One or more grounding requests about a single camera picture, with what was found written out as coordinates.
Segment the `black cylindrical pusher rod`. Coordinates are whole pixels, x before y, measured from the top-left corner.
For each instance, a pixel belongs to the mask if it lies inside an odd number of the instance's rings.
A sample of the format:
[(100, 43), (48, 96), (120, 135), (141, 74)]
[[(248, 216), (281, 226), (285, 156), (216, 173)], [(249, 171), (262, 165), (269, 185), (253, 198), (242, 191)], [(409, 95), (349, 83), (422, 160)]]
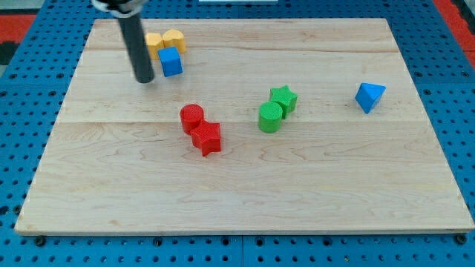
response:
[(154, 79), (154, 69), (145, 42), (143, 25), (139, 13), (128, 18), (118, 18), (119, 27), (129, 55), (134, 76), (139, 83)]

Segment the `silver rod mount collar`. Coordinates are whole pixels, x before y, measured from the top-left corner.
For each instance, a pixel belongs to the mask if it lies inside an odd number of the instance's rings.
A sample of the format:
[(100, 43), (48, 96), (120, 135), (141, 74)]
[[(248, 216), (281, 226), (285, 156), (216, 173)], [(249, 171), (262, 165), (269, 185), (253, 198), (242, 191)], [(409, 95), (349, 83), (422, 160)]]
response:
[(130, 18), (140, 13), (148, 0), (91, 0), (98, 10), (115, 18)]

